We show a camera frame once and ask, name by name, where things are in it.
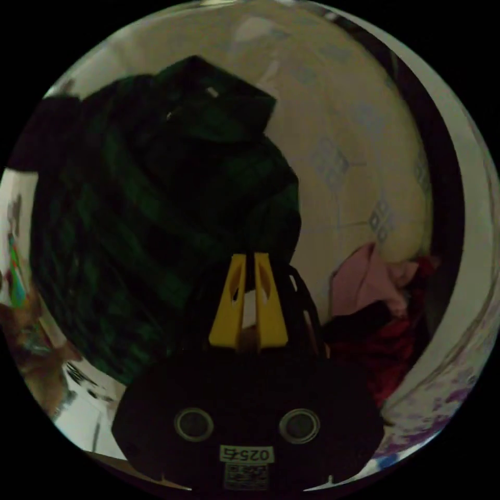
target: red cloth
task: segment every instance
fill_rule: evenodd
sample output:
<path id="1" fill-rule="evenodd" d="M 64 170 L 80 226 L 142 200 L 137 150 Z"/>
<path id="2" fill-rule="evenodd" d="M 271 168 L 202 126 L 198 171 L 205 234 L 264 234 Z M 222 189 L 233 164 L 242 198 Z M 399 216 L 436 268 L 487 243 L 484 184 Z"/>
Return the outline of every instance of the red cloth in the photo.
<path id="1" fill-rule="evenodd" d="M 416 326 L 423 315 L 425 285 L 434 273 L 430 258 L 417 260 L 418 270 L 409 284 L 411 298 L 407 315 L 394 319 L 357 342 L 329 343 L 330 358 L 361 365 L 368 372 L 368 386 L 379 406 L 397 389 L 411 369 L 417 344 Z"/>

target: green plaid jacket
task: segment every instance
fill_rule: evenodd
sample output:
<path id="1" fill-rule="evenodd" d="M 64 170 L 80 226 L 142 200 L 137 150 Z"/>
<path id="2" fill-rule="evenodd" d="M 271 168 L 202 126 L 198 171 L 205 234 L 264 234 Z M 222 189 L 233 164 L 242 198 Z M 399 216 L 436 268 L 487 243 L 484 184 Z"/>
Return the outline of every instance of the green plaid jacket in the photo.
<path id="1" fill-rule="evenodd" d="M 208 266 L 239 252 L 290 261 L 298 180 L 263 134 L 274 104 L 190 57 L 35 111 L 9 164 L 38 166 L 32 273 L 97 369 L 129 384 L 170 355 Z"/>

